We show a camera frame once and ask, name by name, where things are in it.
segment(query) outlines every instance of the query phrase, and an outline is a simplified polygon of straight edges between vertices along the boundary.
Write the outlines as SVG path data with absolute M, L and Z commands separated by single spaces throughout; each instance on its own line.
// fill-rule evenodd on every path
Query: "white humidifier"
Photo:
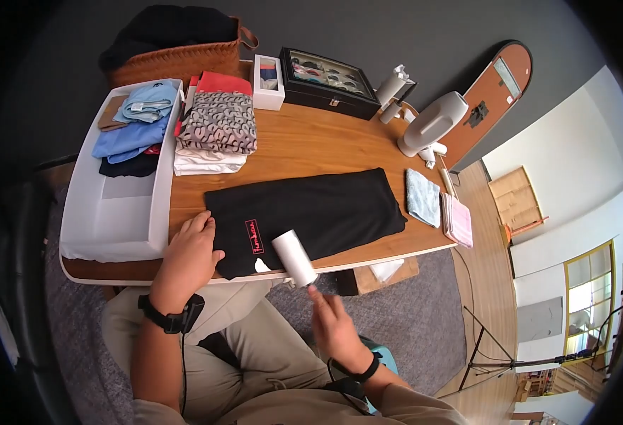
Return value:
M 403 155 L 414 157 L 421 150 L 438 141 L 460 122 L 469 105 L 458 92 L 446 93 L 427 106 L 406 128 L 398 140 Z

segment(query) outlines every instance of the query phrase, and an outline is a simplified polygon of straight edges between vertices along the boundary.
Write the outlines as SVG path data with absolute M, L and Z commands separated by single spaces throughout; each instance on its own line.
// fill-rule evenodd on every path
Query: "skateboard truck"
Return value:
M 467 118 L 467 121 L 462 123 L 462 125 L 467 125 L 469 123 L 470 127 L 474 129 L 478 123 L 480 123 L 481 121 L 483 121 L 484 118 L 486 118 L 486 114 L 488 114 L 488 108 L 486 108 L 486 102 L 481 101 L 476 108 L 472 109 L 472 113 L 470 114 L 470 117 Z

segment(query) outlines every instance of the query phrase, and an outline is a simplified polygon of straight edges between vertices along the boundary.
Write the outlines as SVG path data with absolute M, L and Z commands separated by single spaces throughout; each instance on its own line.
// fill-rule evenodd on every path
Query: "person's right hand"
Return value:
M 311 329 L 316 344 L 350 373 L 364 373 L 373 362 L 373 353 L 359 339 L 340 297 L 323 295 L 314 285 L 308 286 L 308 293 L 313 301 Z
M 149 299 L 163 314 L 179 314 L 199 289 L 207 285 L 224 251 L 212 250 L 215 219 L 203 211 L 187 220 L 165 250 L 163 265 L 151 284 Z

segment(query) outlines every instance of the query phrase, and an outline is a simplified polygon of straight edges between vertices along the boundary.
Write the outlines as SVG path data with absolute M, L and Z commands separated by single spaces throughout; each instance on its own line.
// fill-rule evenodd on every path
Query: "black watch box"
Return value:
M 360 68 L 323 56 L 283 47 L 285 102 L 370 120 L 380 108 Z

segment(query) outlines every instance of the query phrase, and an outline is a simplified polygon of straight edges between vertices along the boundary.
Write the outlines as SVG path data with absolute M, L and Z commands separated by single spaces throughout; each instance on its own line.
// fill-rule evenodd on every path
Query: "window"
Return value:
M 605 351 L 613 309 L 613 241 L 564 263 L 566 276 L 566 332 L 564 354 L 593 348 Z

